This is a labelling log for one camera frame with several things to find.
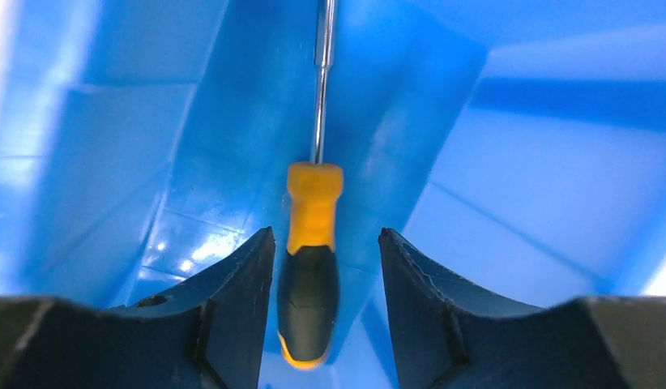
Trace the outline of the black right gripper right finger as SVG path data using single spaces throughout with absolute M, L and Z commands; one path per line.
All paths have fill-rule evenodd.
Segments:
M 402 388 L 666 388 L 666 297 L 540 308 L 472 283 L 393 229 L 378 243 Z

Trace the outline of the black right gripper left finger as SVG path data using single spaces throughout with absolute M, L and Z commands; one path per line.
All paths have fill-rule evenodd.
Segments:
M 263 228 L 133 306 L 0 297 L 0 388 L 255 388 L 274 257 Z

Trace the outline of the yellow black handled screwdriver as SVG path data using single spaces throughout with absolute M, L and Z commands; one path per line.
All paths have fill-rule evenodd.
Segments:
M 304 371 L 316 369 L 326 361 L 339 311 L 335 220 L 344 173 L 339 166 L 323 160 L 336 19 L 337 3 L 321 1 L 310 159 L 291 165 L 287 177 L 292 207 L 277 290 L 278 335 L 285 361 Z

